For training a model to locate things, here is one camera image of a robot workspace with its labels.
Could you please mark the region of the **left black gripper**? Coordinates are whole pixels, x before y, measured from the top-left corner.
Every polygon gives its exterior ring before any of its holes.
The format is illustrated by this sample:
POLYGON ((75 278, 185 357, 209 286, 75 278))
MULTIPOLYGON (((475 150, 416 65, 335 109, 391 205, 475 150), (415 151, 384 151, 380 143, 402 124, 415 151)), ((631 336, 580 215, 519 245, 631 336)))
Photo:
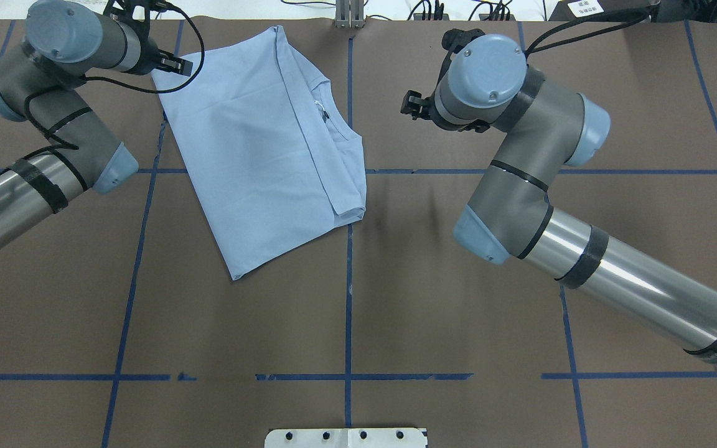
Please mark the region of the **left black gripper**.
POLYGON ((191 77, 194 63, 190 60, 168 55, 156 44, 141 44, 139 56, 139 74, 147 75, 154 69, 165 73, 175 73, 183 77, 191 77))

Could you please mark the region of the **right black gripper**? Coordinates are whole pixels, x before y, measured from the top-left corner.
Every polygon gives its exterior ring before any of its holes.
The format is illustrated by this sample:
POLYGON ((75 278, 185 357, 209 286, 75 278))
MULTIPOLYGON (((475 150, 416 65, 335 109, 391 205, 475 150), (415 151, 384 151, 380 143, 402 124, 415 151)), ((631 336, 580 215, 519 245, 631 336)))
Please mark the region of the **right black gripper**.
POLYGON ((408 90, 401 102, 401 114, 407 114, 413 119, 429 120, 446 131, 475 131, 475 133, 485 133, 490 129, 490 124, 484 120, 474 120, 469 124, 453 124, 441 116, 436 109, 436 104, 431 97, 422 98, 418 91, 408 90))

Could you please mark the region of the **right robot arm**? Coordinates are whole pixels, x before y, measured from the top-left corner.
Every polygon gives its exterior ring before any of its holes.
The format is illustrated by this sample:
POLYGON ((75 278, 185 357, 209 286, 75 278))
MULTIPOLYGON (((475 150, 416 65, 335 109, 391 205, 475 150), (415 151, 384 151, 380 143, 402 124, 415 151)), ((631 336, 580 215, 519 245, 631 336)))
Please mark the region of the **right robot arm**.
POLYGON ((668 338, 717 373, 717 291, 605 230, 562 212, 548 192, 606 141, 609 113, 527 60, 506 35, 450 29, 433 94, 407 91, 401 113, 446 131, 495 128, 504 140, 453 235, 493 264, 516 257, 668 338))

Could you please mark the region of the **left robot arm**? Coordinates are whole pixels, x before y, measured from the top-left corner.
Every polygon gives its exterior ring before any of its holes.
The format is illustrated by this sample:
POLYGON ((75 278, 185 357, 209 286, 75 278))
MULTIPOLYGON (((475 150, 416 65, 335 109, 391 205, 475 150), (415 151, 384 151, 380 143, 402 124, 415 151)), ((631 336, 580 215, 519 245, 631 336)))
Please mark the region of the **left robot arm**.
POLYGON ((28 122, 47 145, 0 171, 0 249, 87 190, 116 189, 139 164, 77 93, 88 82, 125 82, 90 76, 91 69, 145 75, 154 70, 187 77, 202 69, 157 46, 152 12, 182 9, 169 1, 109 1, 103 12, 77 2, 29 6, 25 36, 0 57, 0 116, 28 122))

